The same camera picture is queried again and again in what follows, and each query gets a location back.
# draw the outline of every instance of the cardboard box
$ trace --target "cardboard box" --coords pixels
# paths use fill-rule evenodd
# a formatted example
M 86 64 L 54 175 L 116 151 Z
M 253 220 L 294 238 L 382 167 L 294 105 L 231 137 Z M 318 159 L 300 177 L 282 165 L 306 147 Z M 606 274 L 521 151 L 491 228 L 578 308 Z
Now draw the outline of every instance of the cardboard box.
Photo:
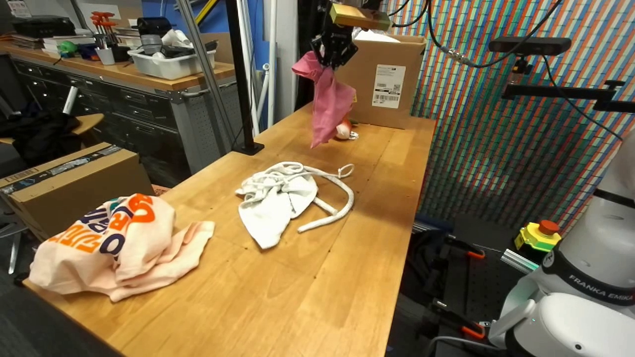
M 0 191 L 40 240 L 66 230 L 110 199 L 154 195 L 140 157 L 110 143 L 5 177 Z
M 406 127 L 417 89 L 423 38 L 396 36 L 394 42 L 358 42 L 358 54 L 336 72 L 342 84 L 358 89 L 354 121 Z

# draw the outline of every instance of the cloth fold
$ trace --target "cloth fold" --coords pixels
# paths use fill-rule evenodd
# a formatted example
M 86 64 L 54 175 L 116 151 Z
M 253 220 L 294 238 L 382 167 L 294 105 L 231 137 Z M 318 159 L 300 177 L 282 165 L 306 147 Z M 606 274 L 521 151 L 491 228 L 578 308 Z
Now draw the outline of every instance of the cloth fold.
M 175 208 L 159 197 L 108 201 L 40 244 L 30 282 L 56 292 L 100 292 L 112 302 L 173 284 L 199 266 L 215 222 L 173 236 Z
M 320 64 L 316 52 L 308 52 L 294 64 L 294 74 L 314 82 L 312 149 L 328 143 L 336 127 L 352 111 L 356 89 L 340 84 L 336 72 Z

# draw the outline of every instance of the workbench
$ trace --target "workbench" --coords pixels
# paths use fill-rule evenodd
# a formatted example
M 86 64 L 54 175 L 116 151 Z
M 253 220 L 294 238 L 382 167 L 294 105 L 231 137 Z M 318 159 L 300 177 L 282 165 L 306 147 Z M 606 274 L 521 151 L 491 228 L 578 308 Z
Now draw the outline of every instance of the workbench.
M 219 109 L 211 113 L 201 91 L 203 76 L 150 78 L 136 64 L 102 66 L 82 58 L 52 58 L 46 52 L 0 42 L 19 76 L 48 111 L 60 111 L 70 86 L 80 88 L 74 115 L 104 113 L 96 137 L 142 155 L 154 183 L 175 187 L 223 157 L 215 141 Z M 235 66 L 215 64 L 233 131 L 241 129 Z
M 177 208 L 177 228 L 217 222 L 201 266 L 177 284 L 120 304 L 27 286 L 124 355 L 386 355 L 435 121 L 360 123 L 358 141 L 310 149 L 310 117 L 312 107 L 296 111 L 257 137 L 259 155 L 229 153 L 163 195 Z M 239 218 L 235 191 L 281 161 L 328 173 L 356 165 L 346 179 L 356 207 L 336 224 L 298 234 L 324 216 L 310 207 L 263 252 Z M 316 181 L 320 199 L 346 203 L 340 189 Z

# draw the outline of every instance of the white robot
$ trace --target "white robot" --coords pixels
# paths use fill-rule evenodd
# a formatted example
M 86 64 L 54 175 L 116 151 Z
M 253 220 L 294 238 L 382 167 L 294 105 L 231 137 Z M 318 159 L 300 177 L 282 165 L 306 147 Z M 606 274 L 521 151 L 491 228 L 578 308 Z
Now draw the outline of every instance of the white robot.
M 635 355 L 635 135 L 586 214 L 509 294 L 489 339 L 513 355 Z

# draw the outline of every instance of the white cloth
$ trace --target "white cloth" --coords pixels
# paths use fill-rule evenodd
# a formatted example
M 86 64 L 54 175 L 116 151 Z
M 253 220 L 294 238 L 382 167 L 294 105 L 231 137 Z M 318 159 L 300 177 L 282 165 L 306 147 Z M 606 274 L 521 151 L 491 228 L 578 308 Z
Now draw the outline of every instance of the white cloth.
M 40 244 L 30 282 L 56 292 L 100 292 L 112 302 L 173 284 L 199 266 L 215 222 L 173 236 L 175 208 L 159 197 L 104 203 Z
M 318 197 L 318 185 L 300 163 L 279 163 L 247 179 L 237 195 L 245 197 L 239 214 L 263 250 L 275 248 L 292 218 Z

